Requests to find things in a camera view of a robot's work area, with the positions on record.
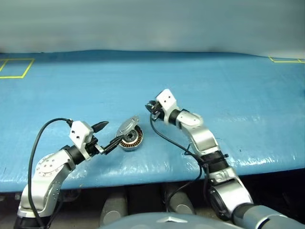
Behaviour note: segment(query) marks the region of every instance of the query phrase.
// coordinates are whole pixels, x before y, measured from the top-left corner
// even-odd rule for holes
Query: dark floor
[[[246,176],[242,178],[256,204],[271,207],[289,217],[305,223],[305,170],[294,170],[272,174]],[[202,195],[202,181],[185,189],[198,215],[218,219],[206,206]],[[72,202],[65,202],[51,228],[95,229],[107,196],[116,188],[93,188],[81,191]],[[125,187],[129,214],[164,211],[163,185],[149,184]],[[0,201],[0,228],[13,227],[19,201],[15,194],[2,194]]]

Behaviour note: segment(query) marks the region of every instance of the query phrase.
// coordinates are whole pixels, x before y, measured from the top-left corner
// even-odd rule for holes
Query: white backdrop
[[[305,1],[0,1],[0,52],[92,49],[304,58]]]

